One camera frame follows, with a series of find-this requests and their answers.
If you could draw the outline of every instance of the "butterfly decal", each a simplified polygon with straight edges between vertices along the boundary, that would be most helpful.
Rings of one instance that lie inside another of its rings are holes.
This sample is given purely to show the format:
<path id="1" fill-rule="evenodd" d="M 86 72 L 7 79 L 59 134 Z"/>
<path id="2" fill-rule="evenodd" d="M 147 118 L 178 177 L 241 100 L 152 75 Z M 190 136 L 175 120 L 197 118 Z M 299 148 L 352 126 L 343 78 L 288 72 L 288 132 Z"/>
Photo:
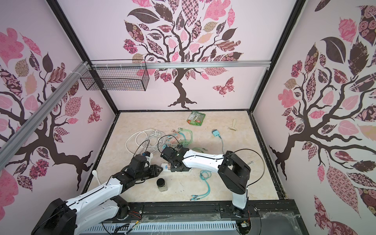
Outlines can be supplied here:
<path id="1" fill-rule="evenodd" d="M 90 114 L 88 123 L 94 122 L 94 121 L 100 121 L 100 115 L 98 114 L 100 110 L 102 109 L 99 105 L 96 105 L 95 102 L 90 98 L 90 106 L 93 112 Z"/>
<path id="2" fill-rule="evenodd" d="M 226 85 L 225 86 L 214 86 L 213 89 L 216 90 L 216 91 L 219 91 L 219 94 L 224 95 L 230 91 L 234 91 L 234 86 L 233 86 L 233 83 L 234 83 L 234 80 L 233 80 L 234 77 L 230 78 L 227 82 L 226 82 Z"/>

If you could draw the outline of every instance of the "beige table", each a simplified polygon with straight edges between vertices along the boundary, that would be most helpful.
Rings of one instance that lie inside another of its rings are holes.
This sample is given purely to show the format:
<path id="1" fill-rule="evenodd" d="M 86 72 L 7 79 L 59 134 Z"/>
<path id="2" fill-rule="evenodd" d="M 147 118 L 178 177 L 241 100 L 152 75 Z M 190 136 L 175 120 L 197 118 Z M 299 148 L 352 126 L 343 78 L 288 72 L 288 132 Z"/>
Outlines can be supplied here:
<path id="1" fill-rule="evenodd" d="M 224 142 L 224 151 L 236 151 L 238 149 L 254 149 L 261 154 L 261 149 L 253 131 L 252 124 L 246 111 L 210 111 L 203 112 L 206 117 L 202 126 L 189 125 L 186 122 L 190 112 L 125 112 L 121 113 L 112 132 L 110 140 L 100 160 L 97 171 L 100 181 L 106 182 L 108 178 L 119 172 L 124 166 L 130 163 L 132 154 L 125 148 L 126 140 L 135 132 L 146 129 L 157 129 L 166 134 L 170 134 L 172 129 L 179 127 L 193 131 L 193 143 L 189 148 L 204 147 L 208 149 L 209 154 L 221 154 L 222 143 L 218 137 L 211 133 L 212 129 L 218 129 Z M 237 120 L 237 131 L 229 130 L 233 119 Z M 138 142 L 144 139 L 141 134 Z M 129 141 L 128 148 L 133 152 L 137 149 L 134 137 Z M 237 155 L 251 167 L 251 183 L 258 179 L 263 171 L 263 165 L 260 157 L 243 150 L 237 152 Z M 152 164 L 161 165 L 165 162 L 156 151 L 152 159 Z M 189 201 L 192 194 L 204 194 L 207 186 L 199 178 L 200 169 L 194 168 L 192 172 L 162 172 L 159 177 L 146 180 L 121 194 L 128 202 L 172 202 Z M 168 190 L 160 192 L 156 186 L 158 178 L 166 180 Z M 211 188 L 209 196 L 203 198 L 205 201 L 232 200 L 232 193 L 229 191 L 222 179 L 217 173 L 207 181 Z M 98 186 L 98 182 L 93 179 L 89 190 Z M 270 177 L 269 170 L 266 167 L 263 178 L 257 183 L 248 187 L 248 197 L 250 200 L 278 200 L 277 192 Z"/>

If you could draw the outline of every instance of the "pink wall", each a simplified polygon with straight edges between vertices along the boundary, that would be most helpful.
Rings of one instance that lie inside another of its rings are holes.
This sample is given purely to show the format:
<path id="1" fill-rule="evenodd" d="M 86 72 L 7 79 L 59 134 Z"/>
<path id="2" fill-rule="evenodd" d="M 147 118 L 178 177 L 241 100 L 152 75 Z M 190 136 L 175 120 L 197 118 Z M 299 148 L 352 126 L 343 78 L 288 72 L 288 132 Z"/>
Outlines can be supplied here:
<path id="1" fill-rule="evenodd" d="M 255 116 L 309 234 L 375 234 L 376 5 L 312 0 Z"/>
<path id="2" fill-rule="evenodd" d="M 2 2 L 0 20 L 3 145 L 81 59 L 43 0 Z M 51 201 L 80 193 L 113 118 L 99 91 L 70 89 L 0 172 L 1 233 L 30 233 Z"/>
<path id="3" fill-rule="evenodd" d="M 143 58 L 147 62 L 185 62 L 203 61 L 204 57 L 209 57 L 204 61 L 270 60 L 295 0 L 59 3 L 92 60 Z M 173 27 L 176 22 L 186 22 L 186 30 Z M 149 70 L 146 91 L 109 93 L 120 110 L 248 109 L 265 68 L 221 69 L 188 71 L 194 78 L 185 76 L 187 70 L 177 70 L 176 76 L 173 69 L 157 70 L 161 77 Z M 226 86 L 230 78 L 233 87 Z M 223 96 L 213 88 L 226 94 Z"/>

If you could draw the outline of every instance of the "flower cluster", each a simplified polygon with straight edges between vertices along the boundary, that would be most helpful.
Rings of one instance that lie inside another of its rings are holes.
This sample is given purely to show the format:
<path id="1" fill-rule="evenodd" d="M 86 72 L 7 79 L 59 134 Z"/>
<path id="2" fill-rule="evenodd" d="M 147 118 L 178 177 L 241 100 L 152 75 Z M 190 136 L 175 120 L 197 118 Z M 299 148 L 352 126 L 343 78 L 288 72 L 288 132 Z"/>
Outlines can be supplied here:
<path id="1" fill-rule="evenodd" d="M 287 117 L 286 127 L 290 130 L 293 130 L 296 127 L 296 122 L 291 115 Z"/>
<path id="2" fill-rule="evenodd" d="M 301 61 L 296 62 L 296 64 L 293 64 L 293 68 L 291 70 L 291 76 L 298 77 L 299 72 L 302 70 L 303 63 Z"/>
<path id="3" fill-rule="evenodd" d="M 124 40 L 125 44 L 123 46 L 124 49 L 126 49 L 127 51 L 129 51 L 130 54 L 134 54 L 138 51 L 136 44 L 134 42 L 132 42 L 132 40 L 130 39 L 126 39 Z"/>
<path id="4" fill-rule="evenodd" d="M 172 76 L 170 73 L 162 73 L 161 79 L 163 79 L 164 82 L 168 82 L 172 80 Z"/>
<path id="5" fill-rule="evenodd" d="M 38 178 L 38 176 L 45 176 L 47 173 L 47 167 L 49 163 L 46 160 L 39 159 L 36 165 L 33 165 L 30 169 L 29 176 L 32 179 Z"/>

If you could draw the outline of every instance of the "tree mural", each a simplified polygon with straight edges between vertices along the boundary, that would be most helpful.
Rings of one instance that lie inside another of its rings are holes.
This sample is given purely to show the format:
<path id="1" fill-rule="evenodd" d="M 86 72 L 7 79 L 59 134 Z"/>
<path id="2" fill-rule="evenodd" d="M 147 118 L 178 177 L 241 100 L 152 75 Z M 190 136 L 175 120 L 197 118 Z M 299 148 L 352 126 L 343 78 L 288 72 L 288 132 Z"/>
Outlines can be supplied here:
<path id="1" fill-rule="evenodd" d="M 376 88 L 373 88 L 376 81 L 376 51 L 372 59 L 367 52 L 367 46 L 372 51 L 376 46 L 376 7 L 358 8 L 361 10 L 358 30 L 353 20 L 340 19 L 339 32 L 345 42 L 332 36 L 323 38 L 325 53 L 319 52 L 314 44 L 304 65 L 298 61 L 292 66 L 292 78 L 287 80 L 284 84 L 286 89 L 278 95 L 282 105 L 287 108 L 282 116 L 287 119 L 286 127 L 290 133 L 282 152 L 270 148 L 277 157 L 277 170 L 280 165 L 287 180 L 285 161 L 292 148 L 303 142 L 302 151 L 308 151 L 308 160 L 317 156 L 319 180 L 324 180 L 326 168 L 327 181 L 342 201 L 359 213 L 358 191 L 364 204 L 376 216 L 375 190 L 354 186 L 356 183 L 376 187 L 374 180 L 364 174 L 374 170 L 376 163 L 362 160 L 361 155 L 353 158 L 346 152 L 361 149 L 376 154 L 374 147 L 359 143 L 364 138 L 376 141 L 376 126 L 368 124 L 376 121 L 376 105 L 363 105 L 376 99 Z M 352 44 L 350 51 L 346 50 L 345 43 Z M 363 70 L 367 64 L 368 68 L 374 69 Z M 341 144 L 333 145 L 333 140 L 340 140 Z M 358 173 L 343 173 L 334 167 L 335 164 L 344 170 L 357 170 Z"/>
<path id="2" fill-rule="evenodd" d="M 10 59 L 22 58 L 21 51 L 24 49 L 24 45 L 17 41 L 16 30 L 8 28 L 7 32 L 8 35 L 0 33 L 0 56 L 6 66 L 8 66 Z M 0 139 L 5 142 L 26 122 L 29 114 L 32 115 L 39 105 L 46 101 L 47 91 L 49 89 L 52 92 L 56 90 L 52 84 L 61 83 L 67 75 L 64 71 L 64 63 L 54 69 L 48 53 L 42 58 L 39 47 L 31 39 L 23 36 L 23 40 L 30 49 L 30 55 L 16 63 L 15 72 L 18 77 L 0 66 L 0 76 L 5 85 L 2 90 L 8 90 L 0 91 L 0 113 L 8 117 L 7 119 L 0 118 L 0 132 L 9 129 L 11 132 L 8 136 L 0 134 Z M 42 89 L 38 89 L 38 91 L 36 77 L 43 84 Z M 32 191 L 32 181 L 45 176 L 53 161 L 54 165 L 65 163 L 75 166 L 78 174 L 78 190 L 82 171 L 88 171 L 92 166 L 92 164 L 86 165 L 92 151 L 87 156 L 79 158 L 76 155 L 59 153 L 57 149 L 57 144 L 63 143 L 62 136 L 69 134 L 63 126 L 75 124 L 78 121 L 77 118 L 74 118 L 81 106 L 81 97 L 74 96 L 78 88 L 79 83 L 76 82 L 50 112 L 50 115 L 35 130 L 36 137 L 31 136 L 28 140 L 29 143 L 18 150 L 15 155 L 21 155 L 22 158 L 11 161 L 6 165 L 18 164 L 13 175 L 17 175 L 17 182 L 21 187 Z M 90 105 L 93 112 L 100 112 L 100 107 L 95 103 L 92 104 L 92 100 Z M 58 120 L 63 116 L 68 116 L 68 118 Z"/>
<path id="3" fill-rule="evenodd" d="M 230 28 L 235 20 L 235 13 L 230 6 L 230 0 L 181 0 L 182 10 L 178 11 L 179 0 L 132 0 L 139 6 L 128 14 L 135 16 L 143 23 L 134 24 L 125 21 L 126 29 L 133 41 L 126 39 L 123 48 L 133 55 L 133 62 L 137 63 L 140 59 L 147 62 L 196 62 L 196 61 L 236 61 L 242 55 L 234 51 L 241 41 L 230 41 L 236 28 Z M 203 4 L 202 11 L 205 10 L 205 16 L 201 20 L 198 18 L 201 7 L 199 1 Z M 156 13 L 147 9 L 153 8 Z M 210 18 L 204 27 L 201 22 Z M 139 49 L 146 51 L 145 54 L 136 53 Z M 217 76 L 226 72 L 225 68 L 205 68 L 199 71 L 196 68 L 174 68 L 164 70 L 149 69 L 149 75 L 154 74 L 155 80 L 161 79 L 164 82 L 172 81 L 177 88 L 180 96 L 170 104 L 181 104 L 182 108 L 189 109 L 186 104 L 196 103 L 187 97 L 181 80 L 193 78 L 199 74 L 203 79 L 209 79 L 209 76 Z M 213 89 L 224 95 L 233 90 L 233 85 L 215 86 Z"/>

